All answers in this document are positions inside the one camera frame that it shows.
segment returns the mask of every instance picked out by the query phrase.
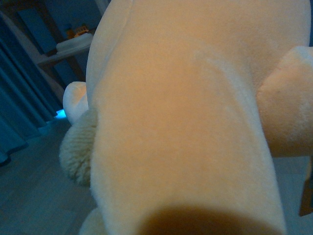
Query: plush toy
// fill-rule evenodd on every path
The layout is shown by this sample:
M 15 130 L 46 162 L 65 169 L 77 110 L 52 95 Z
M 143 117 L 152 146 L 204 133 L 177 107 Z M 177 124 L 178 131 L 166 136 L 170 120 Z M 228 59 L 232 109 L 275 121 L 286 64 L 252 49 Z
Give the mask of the plush toy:
M 81 235 L 282 235 L 272 156 L 313 153 L 308 0 L 112 0 L 64 105 Z

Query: curtain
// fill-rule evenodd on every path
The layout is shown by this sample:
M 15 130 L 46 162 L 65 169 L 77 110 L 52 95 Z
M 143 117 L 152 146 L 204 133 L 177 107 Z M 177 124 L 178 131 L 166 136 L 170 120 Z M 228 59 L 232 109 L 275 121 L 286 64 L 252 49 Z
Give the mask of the curtain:
M 27 146 L 61 103 L 0 17 L 0 163 Z

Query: cream plush fabric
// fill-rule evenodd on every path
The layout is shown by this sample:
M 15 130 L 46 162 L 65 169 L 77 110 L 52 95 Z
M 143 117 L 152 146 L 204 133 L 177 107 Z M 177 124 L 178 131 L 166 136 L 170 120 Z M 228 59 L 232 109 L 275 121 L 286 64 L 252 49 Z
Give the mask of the cream plush fabric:
M 112 0 L 87 67 L 95 225 L 285 234 L 270 149 L 312 153 L 310 22 L 308 0 Z

